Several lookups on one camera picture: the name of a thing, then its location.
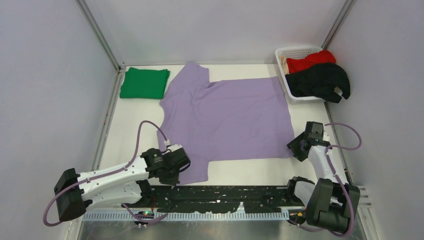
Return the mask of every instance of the red cloth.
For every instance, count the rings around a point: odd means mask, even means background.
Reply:
[[[308,69],[315,64],[324,63],[336,63],[336,59],[334,58],[333,54],[328,50],[322,50],[320,52],[309,54],[303,59],[287,58],[288,72],[290,74]]]

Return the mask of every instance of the black cloth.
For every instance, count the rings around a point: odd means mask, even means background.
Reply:
[[[345,70],[331,62],[315,64],[308,69],[287,74],[285,78],[295,97],[315,96],[339,103],[342,97],[334,92],[335,87],[343,92],[344,99],[351,95],[351,85]]]

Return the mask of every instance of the beige cloth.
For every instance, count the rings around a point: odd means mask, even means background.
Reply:
[[[289,65],[287,64],[287,57],[284,55],[281,55],[279,56],[279,59],[281,61],[281,67],[282,67],[282,71],[284,72],[284,75],[290,74]]]

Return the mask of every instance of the robotic arm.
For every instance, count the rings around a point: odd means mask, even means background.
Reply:
[[[136,203],[143,198],[143,184],[147,182],[143,180],[159,178],[162,184],[175,185],[179,183],[179,173],[189,166],[190,160],[183,147],[169,145],[165,154],[151,148],[136,157],[129,166],[123,163],[81,173],[76,173],[75,168],[68,169],[54,187],[56,195],[74,183],[87,181],[57,198],[59,220],[65,222],[76,219],[94,208]]]
[[[306,222],[309,225],[346,233],[357,212],[361,194],[358,187],[349,184],[344,172],[336,170],[328,161],[327,155],[330,159],[332,157],[332,150],[326,153],[328,146],[330,143],[324,140],[324,125],[311,121],[306,123],[305,132],[287,145],[299,161],[309,159],[318,178],[315,185],[306,178],[293,177],[287,184],[288,194],[300,199],[306,206]],[[336,176],[348,193],[353,216]]]

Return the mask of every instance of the gray floor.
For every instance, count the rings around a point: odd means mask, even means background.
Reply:
[[[133,222],[85,221],[79,240],[335,240],[328,231],[307,232],[286,221],[190,221],[161,222],[137,228]],[[360,220],[346,240],[365,240]]]

